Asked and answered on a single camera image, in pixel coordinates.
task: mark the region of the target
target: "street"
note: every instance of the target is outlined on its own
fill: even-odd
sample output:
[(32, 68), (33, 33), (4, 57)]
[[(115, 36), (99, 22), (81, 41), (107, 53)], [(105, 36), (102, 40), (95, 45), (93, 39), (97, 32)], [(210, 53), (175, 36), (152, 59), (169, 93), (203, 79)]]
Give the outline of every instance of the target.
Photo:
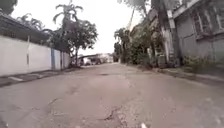
[(0, 127), (223, 128), (223, 92), (121, 64), (90, 66), (0, 88)]

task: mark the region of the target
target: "overcast sky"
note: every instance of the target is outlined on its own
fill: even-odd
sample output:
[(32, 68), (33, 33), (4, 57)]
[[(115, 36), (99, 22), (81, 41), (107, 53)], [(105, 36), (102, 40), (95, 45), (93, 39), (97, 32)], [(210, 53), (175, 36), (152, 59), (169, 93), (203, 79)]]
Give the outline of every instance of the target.
[[(18, 0), (18, 5), (12, 16), (16, 18), (31, 13), (32, 17), (41, 20), (46, 28), (56, 29), (61, 23), (60, 19), (57, 25), (52, 22), (52, 19), (55, 14), (62, 10), (55, 10), (55, 6), (68, 3), (69, 0)], [(73, 0), (73, 4), (84, 8), (83, 11), (78, 12), (78, 17), (95, 23), (99, 33), (94, 50), (81, 51), (80, 53), (112, 53), (115, 42), (114, 31), (127, 26), (132, 9), (118, 4), (117, 0)], [(132, 26), (136, 25), (140, 19), (140, 15), (135, 13)]]

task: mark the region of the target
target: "white wall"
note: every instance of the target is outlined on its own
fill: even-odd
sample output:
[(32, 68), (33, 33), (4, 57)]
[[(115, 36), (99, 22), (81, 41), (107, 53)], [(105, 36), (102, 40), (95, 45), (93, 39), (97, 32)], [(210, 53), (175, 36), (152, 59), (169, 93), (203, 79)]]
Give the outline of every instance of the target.
[(36, 72), (51, 69), (51, 49), (29, 43), (28, 71)]
[(55, 69), (60, 70), (61, 69), (61, 64), (60, 64), (60, 51), (54, 50), (54, 56), (55, 56)]
[[(67, 68), (70, 57), (63, 53), (63, 67)], [(52, 64), (51, 49), (45, 46), (0, 36), (0, 76), (61, 69), (60, 52), (54, 50)]]

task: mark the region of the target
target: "cracked pavement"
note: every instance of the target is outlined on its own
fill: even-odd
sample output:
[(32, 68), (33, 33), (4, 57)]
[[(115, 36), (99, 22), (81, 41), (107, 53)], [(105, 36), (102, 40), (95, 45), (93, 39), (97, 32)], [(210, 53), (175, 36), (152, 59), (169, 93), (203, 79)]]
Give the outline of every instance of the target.
[(224, 87), (120, 64), (0, 88), (0, 128), (223, 128)]

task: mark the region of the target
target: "bush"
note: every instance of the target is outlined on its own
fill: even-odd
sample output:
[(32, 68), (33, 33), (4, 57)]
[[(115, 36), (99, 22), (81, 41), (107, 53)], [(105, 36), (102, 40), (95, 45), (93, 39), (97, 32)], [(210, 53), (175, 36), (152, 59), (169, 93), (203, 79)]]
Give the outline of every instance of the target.
[(200, 69), (214, 66), (215, 62), (211, 61), (210, 57), (184, 57), (184, 64), (191, 69), (190, 72), (198, 72)]

